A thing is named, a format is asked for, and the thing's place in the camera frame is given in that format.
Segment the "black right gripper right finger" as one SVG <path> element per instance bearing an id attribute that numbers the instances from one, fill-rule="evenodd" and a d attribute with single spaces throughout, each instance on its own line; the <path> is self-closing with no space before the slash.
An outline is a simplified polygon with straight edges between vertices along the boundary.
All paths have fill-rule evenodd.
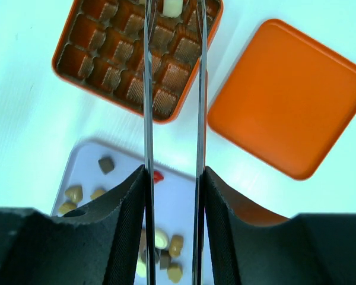
<path id="1" fill-rule="evenodd" d="M 356 284 L 356 214 L 286 218 L 204 179 L 215 284 Z"/>

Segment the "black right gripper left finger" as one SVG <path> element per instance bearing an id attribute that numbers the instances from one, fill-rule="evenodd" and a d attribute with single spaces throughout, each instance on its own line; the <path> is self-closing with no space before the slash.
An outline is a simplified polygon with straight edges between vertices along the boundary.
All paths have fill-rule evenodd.
<path id="1" fill-rule="evenodd" d="M 0 284 L 132 284 L 145 167 L 64 216 L 0 208 Z"/>

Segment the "metal serving tongs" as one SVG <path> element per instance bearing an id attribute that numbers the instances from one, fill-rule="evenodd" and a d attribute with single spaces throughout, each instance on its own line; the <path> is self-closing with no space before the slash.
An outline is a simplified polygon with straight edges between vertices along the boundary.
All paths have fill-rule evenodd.
<path id="1" fill-rule="evenodd" d="M 144 17 L 144 158 L 148 173 L 145 190 L 145 221 L 147 234 L 147 283 L 155 284 L 155 222 L 154 222 L 154 154 L 153 154 L 153 107 L 152 107 L 152 55 L 149 50 L 156 24 L 156 1 L 145 2 Z M 206 114 L 207 114 L 207 53 L 208 31 L 206 2 L 196 1 L 197 28 L 201 36 L 199 57 L 199 96 L 198 96 L 198 138 L 196 150 L 195 210 L 193 224 L 192 284 L 203 283 L 203 254 L 205 234 L 205 155 L 206 155 Z"/>

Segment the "white square chocolate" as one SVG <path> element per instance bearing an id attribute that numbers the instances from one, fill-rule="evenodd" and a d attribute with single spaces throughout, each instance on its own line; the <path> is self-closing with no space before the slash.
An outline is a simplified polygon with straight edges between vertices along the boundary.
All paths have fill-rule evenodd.
<path id="1" fill-rule="evenodd" d="M 163 15 L 169 18 L 176 18 L 183 10 L 183 0 L 164 0 Z"/>

